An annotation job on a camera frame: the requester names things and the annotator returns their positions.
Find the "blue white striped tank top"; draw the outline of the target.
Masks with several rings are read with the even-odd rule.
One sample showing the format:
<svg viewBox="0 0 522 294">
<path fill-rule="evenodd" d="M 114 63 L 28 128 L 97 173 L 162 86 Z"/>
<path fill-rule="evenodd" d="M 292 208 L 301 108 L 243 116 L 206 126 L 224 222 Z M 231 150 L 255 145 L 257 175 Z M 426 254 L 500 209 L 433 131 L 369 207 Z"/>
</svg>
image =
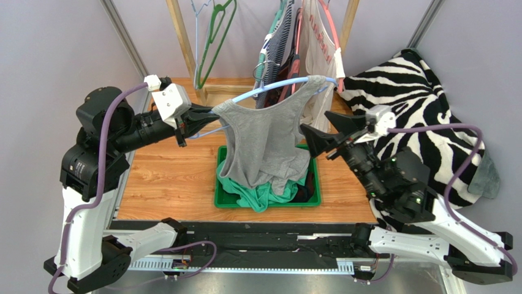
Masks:
<svg viewBox="0 0 522 294">
<path fill-rule="evenodd" d="M 265 87 L 276 81 L 277 75 L 283 65 L 287 39 L 291 29 L 295 1 L 287 1 L 280 27 L 275 31 L 270 40 L 265 55 L 259 54 L 259 61 L 253 71 L 255 79 L 254 89 Z"/>
</svg>

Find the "teal plastic hanger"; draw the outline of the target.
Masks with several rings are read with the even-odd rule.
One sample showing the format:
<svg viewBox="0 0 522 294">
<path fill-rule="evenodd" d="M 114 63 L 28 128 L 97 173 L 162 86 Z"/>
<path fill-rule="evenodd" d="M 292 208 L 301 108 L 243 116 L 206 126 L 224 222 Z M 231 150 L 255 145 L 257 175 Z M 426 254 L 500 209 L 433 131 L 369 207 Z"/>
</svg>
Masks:
<svg viewBox="0 0 522 294">
<path fill-rule="evenodd" d="M 270 25 L 270 28 L 268 30 L 268 34 L 265 36 L 265 39 L 263 41 L 263 45 L 262 45 L 262 48 L 261 48 L 261 51 L 260 51 L 260 55 L 265 55 L 267 53 L 268 45 L 270 43 L 270 40 L 273 38 L 273 36 L 275 34 L 275 31 L 281 25 L 283 14 L 284 14 L 284 12 L 286 10 L 286 5 L 287 5 L 287 1 L 286 0 L 281 0 L 280 1 L 279 8 L 278 8 L 278 10 L 276 11 L 276 13 L 274 15 L 274 19 L 273 19 L 273 21 L 272 21 L 272 23 Z"/>
</svg>

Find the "maroon tank top dark trim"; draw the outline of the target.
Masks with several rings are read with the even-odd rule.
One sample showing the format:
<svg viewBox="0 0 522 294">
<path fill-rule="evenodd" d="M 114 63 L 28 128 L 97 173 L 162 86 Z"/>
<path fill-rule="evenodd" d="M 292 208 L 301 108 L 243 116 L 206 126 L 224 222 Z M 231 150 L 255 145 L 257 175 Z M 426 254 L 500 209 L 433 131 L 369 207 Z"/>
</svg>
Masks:
<svg viewBox="0 0 522 294">
<path fill-rule="evenodd" d="M 299 74 L 300 57 L 298 54 L 299 38 L 300 38 L 300 26 L 301 26 L 301 11 L 302 8 L 297 9 L 297 14 L 294 22 L 294 29 L 292 35 L 292 44 L 290 47 L 290 54 L 287 58 L 286 63 L 279 71 L 279 76 L 282 77 L 286 74 L 286 79 L 297 78 Z"/>
</svg>

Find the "green plastic hanger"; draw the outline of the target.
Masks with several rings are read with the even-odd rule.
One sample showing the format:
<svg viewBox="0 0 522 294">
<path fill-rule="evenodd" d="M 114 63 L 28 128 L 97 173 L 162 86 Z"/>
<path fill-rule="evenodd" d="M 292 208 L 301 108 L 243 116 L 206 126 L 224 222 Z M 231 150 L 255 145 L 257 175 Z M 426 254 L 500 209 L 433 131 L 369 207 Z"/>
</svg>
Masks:
<svg viewBox="0 0 522 294">
<path fill-rule="evenodd" d="M 207 1 L 201 8 L 196 9 L 193 1 L 192 8 L 195 14 L 195 38 L 199 39 L 199 15 L 205 7 L 212 4 L 210 20 L 207 25 L 205 34 L 205 43 L 203 45 L 202 53 L 199 53 L 199 45 L 195 48 L 195 70 L 193 87 L 196 90 L 203 89 L 210 72 L 217 60 L 217 56 L 224 44 L 229 29 L 232 25 L 233 18 L 236 14 L 238 3 L 234 0 L 224 1 L 222 3 L 215 3 L 215 1 Z"/>
</svg>

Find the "green tank top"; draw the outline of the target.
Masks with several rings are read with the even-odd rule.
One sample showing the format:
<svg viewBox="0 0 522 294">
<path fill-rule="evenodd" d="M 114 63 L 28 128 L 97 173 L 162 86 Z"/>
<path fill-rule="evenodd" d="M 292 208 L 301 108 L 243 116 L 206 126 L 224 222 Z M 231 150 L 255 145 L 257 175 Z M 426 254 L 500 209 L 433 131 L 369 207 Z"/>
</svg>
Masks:
<svg viewBox="0 0 522 294">
<path fill-rule="evenodd" d="M 223 191 L 228 194 L 237 196 L 235 203 L 240 208 L 251 208 L 257 213 L 262 213 L 268 209 L 270 205 L 286 204 L 294 200 L 306 184 L 308 172 L 299 180 L 288 180 L 283 188 L 281 195 L 276 195 L 272 190 L 271 183 L 261 184 L 255 188 L 247 188 L 235 182 L 230 178 L 220 176 L 220 172 L 224 167 L 224 162 L 221 162 L 216 169 L 218 183 L 221 184 Z"/>
</svg>

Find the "zebra print blanket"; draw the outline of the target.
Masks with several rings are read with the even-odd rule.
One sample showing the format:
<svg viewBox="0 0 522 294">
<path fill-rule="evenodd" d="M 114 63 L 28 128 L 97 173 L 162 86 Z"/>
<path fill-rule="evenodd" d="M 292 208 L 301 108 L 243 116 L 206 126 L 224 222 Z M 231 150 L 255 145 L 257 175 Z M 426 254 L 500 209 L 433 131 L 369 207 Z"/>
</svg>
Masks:
<svg viewBox="0 0 522 294">
<path fill-rule="evenodd" d="M 443 87 L 423 58 L 404 49 L 392 59 L 362 73 L 346 77 L 341 93 L 355 115 L 376 105 L 388 105 L 400 129 L 459 123 L 452 113 Z M 410 148 L 430 169 L 429 187 L 439 195 L 477 141 L 471 130 L 437 130 L 414 134 L 390 134 L 373 143 L 379 159 Z M 449 202 L 454 209 L 473 205 L 499 194 L 500 176 L 493 159 L 481 145 L 469 166 L 452 186 Z"/>
</svg>

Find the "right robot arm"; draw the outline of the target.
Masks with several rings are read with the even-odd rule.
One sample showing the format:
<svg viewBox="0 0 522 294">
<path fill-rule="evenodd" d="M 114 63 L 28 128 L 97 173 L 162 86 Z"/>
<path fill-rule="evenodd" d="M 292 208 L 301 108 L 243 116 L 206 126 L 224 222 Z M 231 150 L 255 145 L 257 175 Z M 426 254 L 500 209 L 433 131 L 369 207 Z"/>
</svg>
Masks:
<svg viewBox="0 0 522 294">
<path fill-rule="evenodd" d="M 411 149 L 404 148 L 388 159 L 376 157 L 370 142 L 399 132 L 390 107 L 378 105 L 363 116 L 332 111 L 325 116 L 336 134 L 307 124 L 300 126 L 310 155 L 325 153 L 330 160 L 341 157 L 378 211 L 425 231 L 411 235 L 359 223 L 350 237 L 351 254 L 366 258 L 386 254 L 419 258 L 477 285 L 513 279 L 518 267 L 510 255 L 511 234 L 489 232 L 457 213 L 446 195 L 440 196 L 429 187 L 430 170 Z"/>
</svg>

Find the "light blue plastic hanger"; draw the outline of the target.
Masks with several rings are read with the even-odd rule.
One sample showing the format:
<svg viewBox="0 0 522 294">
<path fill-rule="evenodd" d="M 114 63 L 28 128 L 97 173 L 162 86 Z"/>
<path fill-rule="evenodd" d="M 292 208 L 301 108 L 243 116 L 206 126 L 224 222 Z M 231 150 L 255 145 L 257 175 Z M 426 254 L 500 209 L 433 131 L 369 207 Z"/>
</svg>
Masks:
<svg viewBox="0 0 522 294">
<path fill-rule="evenodd" d="M 310 75 L 268 84 L 210 108 L 210 116 L 222 124 L 219 129 L 224 131 L 229 148 L 241 145 L 248 148 L 263 147 L 267 143 L 293 148 L 305 138 L 300 126 L 309 126 L 301 118 L 308 102 L 319 91 L 326 90 L 327 87 L 323 84 L 328 82 L 334 86 L 338 85 L 336 79 L 323 75 Z M 295 83 L 300 83 L 301 87 L 280 104 L 261 109 L 238 105 L 241 100 Z"/>
</svg>

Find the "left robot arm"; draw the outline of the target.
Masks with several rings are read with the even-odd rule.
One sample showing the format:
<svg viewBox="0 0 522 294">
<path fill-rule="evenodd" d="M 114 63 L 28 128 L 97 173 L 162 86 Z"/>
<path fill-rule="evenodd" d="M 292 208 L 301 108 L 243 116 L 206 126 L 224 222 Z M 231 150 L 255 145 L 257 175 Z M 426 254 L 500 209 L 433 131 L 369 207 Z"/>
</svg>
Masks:
<svg viewBox="0 0 522 294">
<path fill-rule="evenodd" d="M 43 267 L 50 293 L 67 278 L 73 293 L 91 293 L 122 278 L 131 263 L 156 252 L 190 248 L 186 227 L 170 217 L 130 235 L 104 235 L 113 197 L 129 169 L 127 153 L 175 138 L 178 146 L 218 120 L 211 107 L 193 104 L 185 89 L 156 75 L 131 89 L 93 90 L 77 108 L 76 143 L 61 163 L 64 200 L 57 254 Z"/>
</svg>

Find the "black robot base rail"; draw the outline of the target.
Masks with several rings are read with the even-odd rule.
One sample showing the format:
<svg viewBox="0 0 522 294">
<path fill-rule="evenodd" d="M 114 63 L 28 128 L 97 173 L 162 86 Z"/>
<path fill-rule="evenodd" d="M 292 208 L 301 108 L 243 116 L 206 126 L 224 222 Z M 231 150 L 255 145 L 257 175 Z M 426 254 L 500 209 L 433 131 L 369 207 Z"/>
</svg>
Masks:
<svg viewBox="0 0 522 294">
<path fill-rule="evenodd" d="M 147 254 L 132 262 L 131 271 L 165 274 L 274 273 L 339 274 L 358 273 L 368 279 L 362 266 L 378 263 L 386 271 L 388 254 L 361 254 L 350 247 L 358 228 L 350 223 L 299 222 L 211 222 L 183 221 L 182 237 L 188 249 Z"/>
</svg>

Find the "pink plastic hanger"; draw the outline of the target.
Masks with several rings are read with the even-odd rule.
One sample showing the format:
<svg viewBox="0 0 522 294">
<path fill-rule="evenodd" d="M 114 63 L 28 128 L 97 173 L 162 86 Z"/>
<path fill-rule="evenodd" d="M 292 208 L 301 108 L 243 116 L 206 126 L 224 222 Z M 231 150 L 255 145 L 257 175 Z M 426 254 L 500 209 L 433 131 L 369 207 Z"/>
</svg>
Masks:
<svg viewBox="0 0 522 294">
<path fill-rule="evenodd" d="M 325 1 L 303 1 L 298 38 L 300 72 L 337 80 L 336 91 L 344 90 L 341 44 Z"/>
</svg>

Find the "wooden clothes rack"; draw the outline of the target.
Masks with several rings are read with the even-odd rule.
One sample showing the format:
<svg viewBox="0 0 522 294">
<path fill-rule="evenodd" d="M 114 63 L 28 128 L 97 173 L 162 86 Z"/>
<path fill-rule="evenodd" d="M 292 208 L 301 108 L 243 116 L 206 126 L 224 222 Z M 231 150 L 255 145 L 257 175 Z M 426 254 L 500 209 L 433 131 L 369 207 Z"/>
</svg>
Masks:
<svg viewBox="0 0 522 294">
<path fill-rule="evenodd" d="M 180 10 L 178 1 L 167 1 L 166 2 L 170 17 L 175 27 L 176 35 L 181 47 L 181 52 L 189 71 L 189 76 L 194 77 L 194 55 L 190 45 L 189 37 L 186 31 L 186 27 L 183 21 L 183 16 Z M 327 16 L 330 24 L 332 33 L 332 39 L 341 52 L 346 50 L 347 42 L 350 37 L 354 19 L 359 6 L 358 1 L 348 1 L 344 19 L 342 21 L 342 28 L 337 30 L 333 24 L 333 18 Z M 195 90 L 195 95 L 200 99 L 200 102 L 204 105 L 208 104 L 208 98 L 210 96 L 216 97 L 218 95 L 239 95 L 250 90 L 251 87 L 247 85 L 226 85 L 226 84 L 209 84 L 205 85 L 203 89 Z"/>
</svg>

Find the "green plastic tray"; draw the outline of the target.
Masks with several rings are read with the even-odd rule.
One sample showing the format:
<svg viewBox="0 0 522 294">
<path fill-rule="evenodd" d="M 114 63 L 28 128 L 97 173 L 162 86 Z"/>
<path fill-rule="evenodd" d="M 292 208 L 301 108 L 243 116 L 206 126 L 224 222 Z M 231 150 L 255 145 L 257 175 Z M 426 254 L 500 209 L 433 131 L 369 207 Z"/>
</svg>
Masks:
<svg viewBox="0 0 522 294">
<path fill-rule="evenodd" d="M 304 178 L 287 182 L 282 195 L 275 195 L 270 183 L 248 189 L 229 178 L 216 176 L 214 205 L 217 208 L 247 208 L 262 213 L 268 208 L 314 207 L 320 204 L 319 173 L 315 159 L 309 161 Z"/>
</svg>

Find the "grey tank top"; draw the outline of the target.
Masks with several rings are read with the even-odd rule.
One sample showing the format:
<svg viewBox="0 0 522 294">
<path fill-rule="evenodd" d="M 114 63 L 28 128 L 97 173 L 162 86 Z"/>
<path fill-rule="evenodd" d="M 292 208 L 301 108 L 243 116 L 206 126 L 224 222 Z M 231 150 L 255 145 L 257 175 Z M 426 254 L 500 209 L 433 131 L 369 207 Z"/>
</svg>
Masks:
<svg viewBox="0 0 522 294">
<path fill-rule="evenodd" d="M 213 112 L 226 127 L 227 154 L 219 176 L 248 189 L 269 184 L 276 195 L 284 193 L 288 181 L 302 179 L 310 155 L 297 148 L 304 138 L 300 119 L 326 80 L 311 75 L 290 97 L 267 108 L 246 108 L 232 100 L 215 106 Z"/>
</svg>

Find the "navy tank top maroon trim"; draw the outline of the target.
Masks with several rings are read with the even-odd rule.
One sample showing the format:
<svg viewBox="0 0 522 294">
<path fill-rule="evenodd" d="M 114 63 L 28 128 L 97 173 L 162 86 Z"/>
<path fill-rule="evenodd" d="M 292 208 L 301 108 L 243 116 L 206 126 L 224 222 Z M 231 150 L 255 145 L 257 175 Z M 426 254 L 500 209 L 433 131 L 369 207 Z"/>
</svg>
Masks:
<svg viewBox="0 0 522 294">
<path fill-rule="evenodd" d="M 296 183 L 296 194 L 290 201 L 291 203 L 307 203 L 310 201 L 315 193 L 314 185 L 315 174 L 312 171 L 308 171 L 304 184 Z"/>
</svg>

